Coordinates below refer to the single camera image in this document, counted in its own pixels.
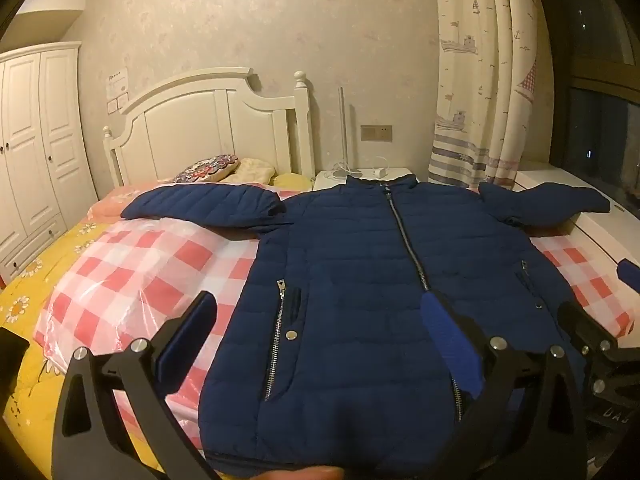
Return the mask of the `white wooden headboard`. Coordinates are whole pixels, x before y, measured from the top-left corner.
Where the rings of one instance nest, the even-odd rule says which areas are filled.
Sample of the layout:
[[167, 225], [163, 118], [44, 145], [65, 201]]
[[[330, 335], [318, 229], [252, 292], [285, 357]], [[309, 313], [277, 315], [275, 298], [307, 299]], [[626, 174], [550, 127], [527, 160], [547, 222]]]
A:
[[192, 70], [156, 84], [120, 111], [125, 125], [103, 129], [113, 185], [175, 177], [220, 154], [257, 158], [279, 174], [316, 175], [309, 84], [294, 73], [290, 96], [260, 96], [249, 67]]

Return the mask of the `cream quilted pillow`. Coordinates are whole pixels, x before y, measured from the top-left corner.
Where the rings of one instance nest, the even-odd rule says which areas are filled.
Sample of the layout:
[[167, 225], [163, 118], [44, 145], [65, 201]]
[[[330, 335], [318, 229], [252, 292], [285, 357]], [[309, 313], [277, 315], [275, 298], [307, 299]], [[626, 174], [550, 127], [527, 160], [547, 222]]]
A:
[[223, 178], [221, 183], [268, 185], [275, 175], [276, 170], [269, 162], [256, 158], [242, 158], [235, 170]]

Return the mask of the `yellow pillow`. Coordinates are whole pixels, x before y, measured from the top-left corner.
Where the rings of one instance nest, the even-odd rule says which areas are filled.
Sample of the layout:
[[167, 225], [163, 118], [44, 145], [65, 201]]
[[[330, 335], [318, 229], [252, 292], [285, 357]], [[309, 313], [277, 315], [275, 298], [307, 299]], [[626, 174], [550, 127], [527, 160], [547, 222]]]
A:
[[302, 174], [290, 172], [289, 174], [277, 174], [272, 178], [271, 185], [281, 190], [308, 192], [314, 188], [314, 181]]

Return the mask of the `red white checkered blanket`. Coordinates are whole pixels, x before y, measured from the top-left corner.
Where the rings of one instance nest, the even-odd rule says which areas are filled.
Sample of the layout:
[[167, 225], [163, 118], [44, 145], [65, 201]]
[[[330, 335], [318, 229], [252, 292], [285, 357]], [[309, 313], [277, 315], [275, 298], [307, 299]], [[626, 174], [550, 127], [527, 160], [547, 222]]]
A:
[[220, 325], [212, 331], [213, 348], [201, 353], [195, 389], [186, 405], [200, 407], [200, 396], [209, 367], [221, 344], [232, 313], [257, 256], [258, 236], [250, 231], [216, 230], [178, 219], [132, 219], [146, 222], [154, 240], [142, 261], [142, 300], [160, 318], [179, 315], [199, 292], [214, 295]]

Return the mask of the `white nightstand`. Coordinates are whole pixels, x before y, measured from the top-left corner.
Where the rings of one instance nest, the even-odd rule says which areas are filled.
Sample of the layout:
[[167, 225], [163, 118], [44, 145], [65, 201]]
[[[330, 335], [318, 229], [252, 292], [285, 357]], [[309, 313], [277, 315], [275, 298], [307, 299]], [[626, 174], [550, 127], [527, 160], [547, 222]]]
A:
[[332, 170], [322, 170], [314, 178], [314, 191], [323, 191], [328, 188], [334, 188], [337, 185], [344, 185], [348, 179], [356, 179], [367, 183], [398, 183], [400, 181], [409, 181], [410, 183], [418, 182], [416, 175], [405, 167], [390, 167], [388, 168], [388, 176], [382, 180], [375, 180], [371, 172], [371, 168], [358, 169], [361, 171], [360, 178], [341, 178], [335, 179], [332, 176]]

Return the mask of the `navy blue puffer jacket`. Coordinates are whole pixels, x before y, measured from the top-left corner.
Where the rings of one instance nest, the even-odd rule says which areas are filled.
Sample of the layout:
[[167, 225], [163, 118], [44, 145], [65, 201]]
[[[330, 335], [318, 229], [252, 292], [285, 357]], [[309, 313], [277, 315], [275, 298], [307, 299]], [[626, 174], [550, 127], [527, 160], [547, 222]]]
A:
[[567, 344], [556, 316], [573, 289], [527, 230], [610, 209], [593, 188], [473, 192], [405, 176], [286, 199], [251, 185], [167, 185], [122, 216], [258, 236], [201, 391], [210, 466], [409, 477], [434, 462], [470, 402], [421, 320], [424, 292], [520, 350]]

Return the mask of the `dark window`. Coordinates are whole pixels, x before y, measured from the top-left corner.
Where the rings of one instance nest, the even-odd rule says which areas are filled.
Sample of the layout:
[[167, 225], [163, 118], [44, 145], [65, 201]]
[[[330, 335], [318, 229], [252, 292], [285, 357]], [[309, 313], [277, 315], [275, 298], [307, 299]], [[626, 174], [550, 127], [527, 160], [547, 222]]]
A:
[[639, 19], [627, 0], [540, 0], [554, 78], [549, 162], [639, 212]]

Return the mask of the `paper notice on wall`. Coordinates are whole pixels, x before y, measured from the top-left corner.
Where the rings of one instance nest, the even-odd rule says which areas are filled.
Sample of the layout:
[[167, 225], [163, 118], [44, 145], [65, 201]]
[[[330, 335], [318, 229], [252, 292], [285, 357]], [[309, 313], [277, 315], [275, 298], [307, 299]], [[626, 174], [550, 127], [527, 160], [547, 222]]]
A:
[[106, 78], [106, 111], [113, 115], [122, 110], [129, 101], [128, 68], [123, 67]]

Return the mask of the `slim desk lamp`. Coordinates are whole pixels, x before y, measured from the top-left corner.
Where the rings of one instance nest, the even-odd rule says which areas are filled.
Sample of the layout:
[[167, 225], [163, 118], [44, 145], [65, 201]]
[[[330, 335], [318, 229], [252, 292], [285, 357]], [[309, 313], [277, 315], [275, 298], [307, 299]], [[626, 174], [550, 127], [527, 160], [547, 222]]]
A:
[[338, 88], [338, 112], [340, 113], [340, 127], [341, 127], [341, 147], [342, 158], [337, 162], [332, 170], [332, 176], [335, 179], [353, 177], [360, 178], [361, 171], [350, 166], [349, 154], [348, 154], [348, 134], [346, 125], [346, 107], [345, 107], [345, 95], [344, 88]]

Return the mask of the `white window bench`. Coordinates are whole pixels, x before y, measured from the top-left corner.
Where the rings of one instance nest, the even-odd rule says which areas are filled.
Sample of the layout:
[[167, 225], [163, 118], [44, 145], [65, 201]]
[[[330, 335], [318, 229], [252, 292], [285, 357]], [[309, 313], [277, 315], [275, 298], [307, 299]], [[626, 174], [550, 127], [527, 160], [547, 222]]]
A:
[[[564, 169], [548, 162], [524, 160], [520, 163], [514, 188], [518, 191], [534, 188], [546, 182], [566, 184], [575, 188], [594, 188]], [[584, 212], [576, 214], [563, 230], [572, 238], [572, 243], [585, 248], [594, 265], [610, 274], [617, 281], [616, 268], [620, 260], [628, 259], [639, 264], [639, 219], [626, 210], [614, 198], [600, 192], [611, 205], [608, 214]]]

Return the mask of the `colourful patterned pillow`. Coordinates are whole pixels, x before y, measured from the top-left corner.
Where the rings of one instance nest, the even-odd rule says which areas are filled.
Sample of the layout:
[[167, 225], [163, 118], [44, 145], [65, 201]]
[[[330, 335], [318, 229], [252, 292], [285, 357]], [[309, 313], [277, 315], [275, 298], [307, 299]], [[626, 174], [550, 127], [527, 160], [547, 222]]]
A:
[[172, 183], [202, 183], [219, 182], [230, 176], [238, 168], [240, 160], [235, 155], [222, 154], [215, 157], [201, 159], [194, 162], [180, 174], [177, 174]]

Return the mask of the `white wardrobe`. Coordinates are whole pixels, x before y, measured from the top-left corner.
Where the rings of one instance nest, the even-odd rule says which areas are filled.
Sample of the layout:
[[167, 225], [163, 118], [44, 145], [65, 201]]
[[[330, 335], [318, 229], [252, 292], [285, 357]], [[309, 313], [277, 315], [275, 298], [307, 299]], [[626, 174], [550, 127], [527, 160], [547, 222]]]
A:
[[78, 41], [1, 55], [1, 281], [9, 284], [98, 200], [82, 134]]

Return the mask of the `boat print curtain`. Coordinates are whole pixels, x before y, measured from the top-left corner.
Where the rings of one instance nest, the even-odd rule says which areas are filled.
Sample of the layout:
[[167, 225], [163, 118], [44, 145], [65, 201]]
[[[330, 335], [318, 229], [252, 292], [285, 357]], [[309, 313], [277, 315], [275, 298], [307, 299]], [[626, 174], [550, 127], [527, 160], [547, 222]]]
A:
[[437, 0], [431, 181], [513, 185], [532, 119], [537, 0]]

